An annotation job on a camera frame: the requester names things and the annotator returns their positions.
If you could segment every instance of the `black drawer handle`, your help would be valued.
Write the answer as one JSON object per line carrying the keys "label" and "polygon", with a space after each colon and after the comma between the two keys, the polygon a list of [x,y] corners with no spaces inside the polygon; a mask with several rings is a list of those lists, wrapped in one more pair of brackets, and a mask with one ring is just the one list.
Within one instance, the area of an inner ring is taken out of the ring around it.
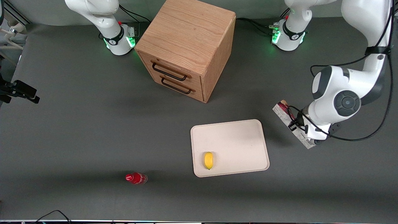
{"label": "black drawer handle", "polygon": [[174,86],[172,86],[172,85],[169,85],[169,84],[167,84],[167,83],[164,82],[164,78],[162,78],[162,84],[165,85],[165,86],[167,86],[167,87],[170,87],[170,88],[172,88],[172,89],[174,89],[174,90],[177,90],[178,92],[181,92],[181,93],[183,93],[183,94],[187,94],[187,95],[192,91],[191,89],[189,89],[187,92],[185,92],[185,91],[183,91],[183,90],[180,90],[179,88],[176,88],[176,87],[174,87]]}
{"label": "black drawer handle", "polygon": [[167,72],[164,72],[164,71],[162,71],[162,70],[159,70],[159,69],[155,68],[155,65],[156,65],[156,63],[154,62],[154,63],[152,64],[153,70],[155,70],[155,71],[157,71],[157,72],[160,72],[160,73],[162,73],[162,74],[164,74],[164,75],[167,75],[167,76],[169,76],[169,77],[172,77],[173,79],[177,79],[178,81],[184,81],[184,80],[187,78],[187,75],[184,75],[183,78],[178,78],[177,76],[174,76],[174,75],[172,75],[172,74],[169,74],[169,73],[167,73]]}

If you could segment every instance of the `gray table surface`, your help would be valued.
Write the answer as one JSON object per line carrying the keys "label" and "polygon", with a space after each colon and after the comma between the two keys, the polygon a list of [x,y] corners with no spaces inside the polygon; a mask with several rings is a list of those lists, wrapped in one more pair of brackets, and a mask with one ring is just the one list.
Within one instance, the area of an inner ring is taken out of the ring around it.
{"label": "gray table surface", "polygon": [[[93,26],[30,30],[15,79],[37,88],[41,100],[14,98],[1,107],[0,219],[60,209],[90,220],[398,222],[397,96],[375,137],[312,149],[272,111],[281,99],[300,108],[312,101],[310,65],[363,55],[366,39],[342,18],[313,19],[294,52],[238,21],[207,104],[156,84],[135,52],[112,55]],[[338,135],[372,132],[387,90]],[[196,177],[191,127],[246,119],[263,125],[269,169]],[[131,185],[124,180],[130,171],[150,182]]]}

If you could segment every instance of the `wooden cabinet top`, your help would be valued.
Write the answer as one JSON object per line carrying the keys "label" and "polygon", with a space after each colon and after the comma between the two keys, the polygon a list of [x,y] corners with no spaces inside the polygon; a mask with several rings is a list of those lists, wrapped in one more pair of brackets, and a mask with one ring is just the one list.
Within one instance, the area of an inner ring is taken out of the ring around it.
{"label": "wooden cabinet top", "polygon": [[235,18],[198,0],[167,0],[135,49],[203,76]]}

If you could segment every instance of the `red bottle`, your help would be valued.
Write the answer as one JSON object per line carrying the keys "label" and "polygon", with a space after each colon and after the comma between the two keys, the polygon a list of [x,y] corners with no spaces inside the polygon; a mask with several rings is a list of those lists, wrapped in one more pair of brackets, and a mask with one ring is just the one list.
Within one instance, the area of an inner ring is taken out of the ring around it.
{"label": "red bottle", "polygon": [[126,181],[132,184],[145,184],[148,181],[148,177],[143,173],[134,172],[126,175]]}

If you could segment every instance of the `white tray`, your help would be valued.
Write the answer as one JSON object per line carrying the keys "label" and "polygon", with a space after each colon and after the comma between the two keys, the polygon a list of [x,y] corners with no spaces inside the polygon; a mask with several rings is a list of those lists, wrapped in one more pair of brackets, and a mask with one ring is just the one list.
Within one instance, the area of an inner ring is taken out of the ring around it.
{"label": "white tray", "polygon": [[[263,128],[259,120],[197,125],[191,129],[193,171],[198,177],[266,170],[269,167]],[[204,154],[213,153],[213,168]]]}

